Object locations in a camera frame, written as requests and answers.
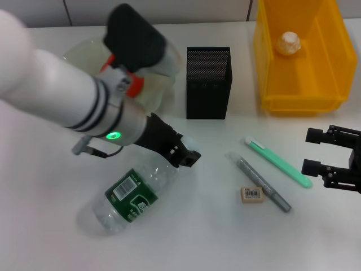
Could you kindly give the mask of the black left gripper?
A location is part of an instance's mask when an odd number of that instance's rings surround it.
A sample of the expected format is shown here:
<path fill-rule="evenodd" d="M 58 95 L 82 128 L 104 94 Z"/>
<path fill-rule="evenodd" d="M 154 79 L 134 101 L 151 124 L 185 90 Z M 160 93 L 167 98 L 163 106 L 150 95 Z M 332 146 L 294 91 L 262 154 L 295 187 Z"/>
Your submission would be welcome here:
<path fill-rule="evenodd" d="M 155 113 L 151 113 L 146 117 L 146 127 L 135 144 L 160 154 L 176 168 L 190 168 L 201 158 L 201 154 L 182 142 L 182 137 Z"/>

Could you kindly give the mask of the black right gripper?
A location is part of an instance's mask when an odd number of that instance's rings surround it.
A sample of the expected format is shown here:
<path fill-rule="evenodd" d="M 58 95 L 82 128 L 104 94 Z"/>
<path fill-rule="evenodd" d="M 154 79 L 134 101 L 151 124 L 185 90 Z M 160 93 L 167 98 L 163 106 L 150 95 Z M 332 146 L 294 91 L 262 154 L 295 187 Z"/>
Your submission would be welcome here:
<path fill-rule="evenodd" d="M 324 187 L 360 193 L 360 131 L 330 125 L 326 132 L 321 129 L 308 128 L 308 143 L 327 143 L 353 149 L 349 157 L 349 168 L 339 168 L 321 164 L 319 161 L 303 161 L 301 173 L 311 177 L 321 176 Z"/>

